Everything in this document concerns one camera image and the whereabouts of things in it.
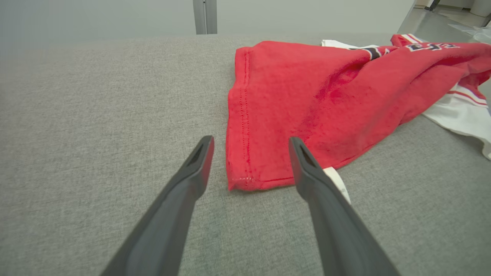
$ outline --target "white tag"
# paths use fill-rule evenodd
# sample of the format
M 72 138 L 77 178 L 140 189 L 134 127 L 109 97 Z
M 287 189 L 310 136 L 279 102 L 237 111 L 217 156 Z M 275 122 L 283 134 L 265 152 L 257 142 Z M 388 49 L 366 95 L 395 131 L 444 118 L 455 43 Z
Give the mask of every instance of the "white tag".
M 346 189 L 346 186 L 344 185 L 343 180 L 341 179 L 341 176 L 337 173 L 337 171 L 333 167 L 328 167 L 323 169 L 324 173 L 332 180 L 332 182 L 336 185 L 338 190 L 341 192 L 341 194 L 344 196 L 346 201 L 351 204 L 350 200 L 350 195 L 348 194 L 348 190 Z

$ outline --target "gray tablecloth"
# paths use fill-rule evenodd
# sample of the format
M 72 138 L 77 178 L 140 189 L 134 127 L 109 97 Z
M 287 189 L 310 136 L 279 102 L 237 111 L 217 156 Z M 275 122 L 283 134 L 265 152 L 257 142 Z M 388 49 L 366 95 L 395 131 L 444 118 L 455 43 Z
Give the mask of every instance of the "gray tablecloth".
M 234 53 L 262 40 L 388 44 L 389 34 L 141 39 L 0 63 L 0 275 L 96 275 L 204 135 L 214 135 L 181 275 L 321 275 L 295 188 L 227 190 Z M 489 275 L 491 163 L 424 117 L 339 170 L 403 275 Z

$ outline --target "red stripe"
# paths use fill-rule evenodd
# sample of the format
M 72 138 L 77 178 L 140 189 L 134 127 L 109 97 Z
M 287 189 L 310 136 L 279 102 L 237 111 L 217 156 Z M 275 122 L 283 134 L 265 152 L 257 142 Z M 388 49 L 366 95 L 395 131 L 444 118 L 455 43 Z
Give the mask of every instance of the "red stripe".
M 458 92 L 458 91 L 449 91 L 448 94 L 459 94 L 461 96 L 464 96 L 464 97 L 467 97 L 469 99 L 471 99 L 473 102 L 479 104 L 479 105 L 483 105 L 483 106 L 488 106 L 488 104 L 483 104 L 483 103 L 479 103 L 477 102 L 476 100 L 472 99 L 469 95 L 465 94 L 465 93 L 462 93 L 462 92 Z

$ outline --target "white garment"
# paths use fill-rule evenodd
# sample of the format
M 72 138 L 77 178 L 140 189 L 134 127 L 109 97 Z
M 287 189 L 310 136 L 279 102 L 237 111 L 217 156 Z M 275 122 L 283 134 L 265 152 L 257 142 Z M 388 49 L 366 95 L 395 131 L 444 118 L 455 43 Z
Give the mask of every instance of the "white garment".
M 406 35 L 415 43 L 421 40 Z M 356 47 L 336 40 L 323 40 L 323 47 L 345 49 L 374 48 L 377 45 Z M 491 115 L 486 100 L 480 99 L 469 89 L 456 84 L 423 115 L 437 125 L 460 135 L 473 136 L 484 143 L 483 154 L 491 160 Z

